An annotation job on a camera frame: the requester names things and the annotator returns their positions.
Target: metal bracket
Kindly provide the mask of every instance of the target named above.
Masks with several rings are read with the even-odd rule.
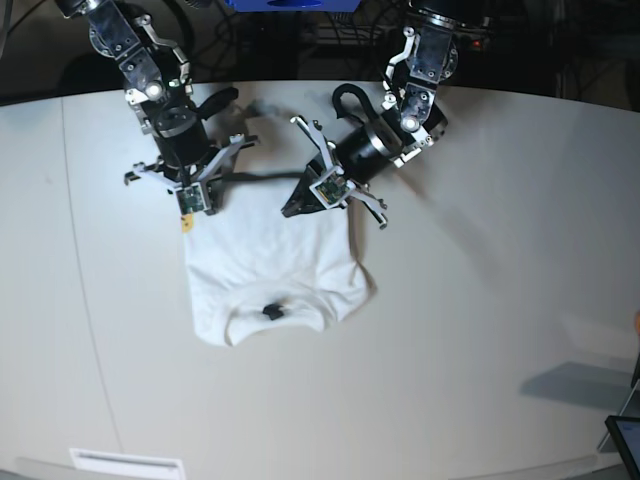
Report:
[[[325,209],[331,210],[338,207],[346,208],[351,199],[359,200],[380,224],[380,229],[386,228],[388,221],[384,211],[387,206],[382,200],[378,200],[367,192],[365,187],[344,176],[344,169],[337,164],[333,155],[336,145],[325,138],[320,131],[322,128],[320,124],[317,121],[309,124],[301,116],[293,117],[291,123],[298,125],[309,140],[320,150],[324,173],[316,182],[309,185],[309,191],[318,202]]]
[[[151,21],[151,15],[142,15],[141,17],[136,18],[134,23],[144,29],[149,39],[155,45],[159,47],[167,47],[173,51],[173,54],[176,56],[178,63],[180,64],[180,84],[185,85],[188,82],[189,75],[191,73],[191,64],[189,63],[189,59],[175,40],[160,38],[153,28]]]
[[[133,166],[132,173],[134,177],[151,179],[174,193],[178,199],[181,215],[189,215],[201,211],[207,215],[213,215],[217,213],[217,210],[207,184],[220,175],[220,169],[228,160],[236,155],[240,149],[253,146],[257,138],[247,138],[240,134],[230,137],[229,141],[229,145],[220,149],[198,175],[196,181],[188,187],[183,187],[181,183],[166,178],[161,171],[162,164],[160,163],[156,164],[155,168],[147,167],[144,163],[138,163]],[[131,175],[126,175],[125,184],[128,184],[130,180],[135,180],[135,178],[131,178]]]

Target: white table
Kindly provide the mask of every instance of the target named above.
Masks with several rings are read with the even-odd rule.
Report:
[[[271,112],[248,121],[263,143],[243,161],[302,168],[314,151],[292,113],[344,135],[329,104],[337,85],[239,84],[239,105]],[[598,387],[633,366],[640,116],[468,89],[443,89],[440,104],[445,138],[402,178],[374,182],[389,228],[356,212],[375,298],[322,335],[216,349],[193,334],[175,199],[122,182],[153,161],[153,141],[121,92],[63,100],[89,321],[125,452],[182,458],[190,480],[447,479],[595,452],[615,407],[551,387]],[[63,431],[51,461],[68,462],[69,446],[108,449],[114,434],[70,445]]]

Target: screw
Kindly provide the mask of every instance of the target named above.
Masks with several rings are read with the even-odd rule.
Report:
[[[415,132],[420,128],[420,124],[418,123],[418,119],[413,116],[406,117],[402,120],[402,126],[405,130],[409,132]]]

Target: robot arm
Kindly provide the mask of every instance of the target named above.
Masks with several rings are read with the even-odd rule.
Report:
[[[317,122],[292,119],[316,144],[320,155],[307,165],[303,179],[282,210],[285,217],[345,208],[359,200],[380,228],[385,228],[387,207],[369,193],[369,182],[391,165],[403,167],[444,134],[447,119],[435,104],[438,86],[458,65],[456,29],[481,23],[482,2],[408,1],[413,25],[404,27],[404,48],[385,69],[383,113],[379,116],[375,112],[362,89],[345,84],[334,92],[333,106],[338,118],[352,119],[360,127],[344,141],[337,145],[328,142]],[[366,121],[343,106],[342,96],[347,93],[358,98]]]
[[[162,39],[142,8],[115,0],[56,0],[67,18],[83,16],[94,49],[113,59],[125,80],[125,99],[144,134],[153,136],[160,156],[150,166],[134,165],[125,183],[154,179],[176,195],[182,215],[221,208],[222,182],[233,156],[255,139],[237,135],[226,147],[207,138],[203,121],[238,96],[234,88],[212,95],[200,107],[191,101],[191,65],[173,40]]]

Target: circuit board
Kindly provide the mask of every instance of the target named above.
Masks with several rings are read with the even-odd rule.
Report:
[[[352,188],[342,175],[332,173],[324,182],[317,185],[315,190],[328,205],[336,205],[349,194]]]

